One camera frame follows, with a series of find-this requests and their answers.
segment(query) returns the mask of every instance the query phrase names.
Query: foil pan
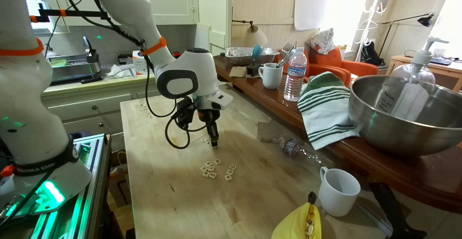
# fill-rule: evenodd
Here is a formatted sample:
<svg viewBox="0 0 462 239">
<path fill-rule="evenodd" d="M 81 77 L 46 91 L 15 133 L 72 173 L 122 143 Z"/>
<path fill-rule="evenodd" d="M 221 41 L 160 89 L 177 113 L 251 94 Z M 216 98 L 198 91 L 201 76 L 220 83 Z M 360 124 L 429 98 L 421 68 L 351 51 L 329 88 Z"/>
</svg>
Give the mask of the foil pan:
<svg viewBox="0 0 462 239">
<path fill-rule="evenodd" d="M 230 47 L 226 48 L 225 56 L 233 65 L 250 65 L 252 63 L 252 51 L 254 48 Z M 263 48 L 261 56 L 255 60 L 256 63 L 264 64 L 273 62 L 279 51 L 272 48 Z"/>
</svg>

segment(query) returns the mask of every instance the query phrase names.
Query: white coffee mug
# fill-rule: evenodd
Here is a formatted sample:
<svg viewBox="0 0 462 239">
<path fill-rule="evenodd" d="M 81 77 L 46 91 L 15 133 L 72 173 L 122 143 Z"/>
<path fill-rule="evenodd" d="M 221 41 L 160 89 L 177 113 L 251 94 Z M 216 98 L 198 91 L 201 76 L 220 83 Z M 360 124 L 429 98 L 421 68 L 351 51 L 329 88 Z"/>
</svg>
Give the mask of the white coffee mug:
<svg viewBox="0 0 462 239">
<path fill-rule="evenodd" d="M 277 63 L 264 63 L 258 69 L 258 74 L 263 80 L 263 86 L 267 89 L 276 89 L 281 84 L 282 79 L 282 66 L 276 68 Z"/>
<path fill-rule="evenodd" d="M 344 216 L 353 207 L 361 186 L 350 173 L 339 169 L 322 167 L 321 187 L 318 198 L 322 208 L 331 216 Z"/>
</svg>

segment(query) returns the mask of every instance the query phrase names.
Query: orange chair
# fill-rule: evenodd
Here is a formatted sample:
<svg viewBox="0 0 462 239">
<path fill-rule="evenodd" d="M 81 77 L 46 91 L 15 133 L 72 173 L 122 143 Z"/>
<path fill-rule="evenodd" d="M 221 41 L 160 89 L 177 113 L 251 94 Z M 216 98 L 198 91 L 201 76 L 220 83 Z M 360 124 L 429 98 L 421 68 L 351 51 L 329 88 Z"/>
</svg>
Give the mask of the orange chair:
<svg viewBox="0 0 462 239">
<path fill-rule="evenodd" d="M 317 53 L 315 50 L 310 48 L 309 56 L 310 61 L 320 65 L 333 66 L 335 68 L 342 68 L 355 74 L 359 77 L 367 75 L 376 75 L 378 73 L 378 67 L 368 63 L 347 61 L 342 60 L 340 56 L 340 49 L 336 47 L 331 50 L 327 55 Z"/>
<path fill-rule="evenodd" d="M 303 82 L 307 83 L 308 77 L 310 76 L 315 76 L 323 72 L 330 71 L 334 75 L 338 76 L 338 78 L 340 78 L 340 80 L 345 84 L 345 86 L 350 83 L 351 73 L 348 70 L 345 70 L 343 68 L 336 68 L 334 66 L 312 64 L 308 60 L 308 54 L 306 52 L 306 49 L 305 49 L 305 56 L 307 59 L 307 64 L 306 64 L 306 72 L 305 72 L 305 77 L 303 78 Z M 281 55 L 276 55 L 273 62 L 277 63 L 281 59 L 282 59 Z M 289 63 L 286 63 L 284 65 L 283 73 L 286 75 L 287 75 L 288 66 L 289 66 Z"/>
</svg>

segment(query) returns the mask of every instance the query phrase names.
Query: striped towel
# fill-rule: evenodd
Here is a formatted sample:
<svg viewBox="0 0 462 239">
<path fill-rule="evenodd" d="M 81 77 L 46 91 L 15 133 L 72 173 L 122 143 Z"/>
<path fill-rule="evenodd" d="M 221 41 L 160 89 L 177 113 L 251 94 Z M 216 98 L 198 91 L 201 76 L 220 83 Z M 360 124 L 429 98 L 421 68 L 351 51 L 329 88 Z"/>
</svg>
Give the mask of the striped towel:
<svg viewBox="0 0 462 239">
<path fill-rule="evenodd" d="M 297 102 L 308 139 L 315 150 L 359 136 L 348 117 L 350 90 L 330 72 L 310 77 Z"/>
</svg>

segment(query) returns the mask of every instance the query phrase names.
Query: patterned pillow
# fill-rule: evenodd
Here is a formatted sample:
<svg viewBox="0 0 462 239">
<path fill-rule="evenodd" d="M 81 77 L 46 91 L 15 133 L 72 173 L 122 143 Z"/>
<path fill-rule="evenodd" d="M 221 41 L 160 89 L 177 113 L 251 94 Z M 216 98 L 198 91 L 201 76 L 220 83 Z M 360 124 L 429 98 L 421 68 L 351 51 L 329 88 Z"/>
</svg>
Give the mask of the patterned pillow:
<svg viewBox="0 0 462 239">
<path fill-rule="evenodd" d="M 322 30 L 316 33 L 313 37 L 305 41 L 312 49 L 322 55 L 327 55 L 329 51 L 335 48 L 334 45 L 334 29 Z"/>
</svg>

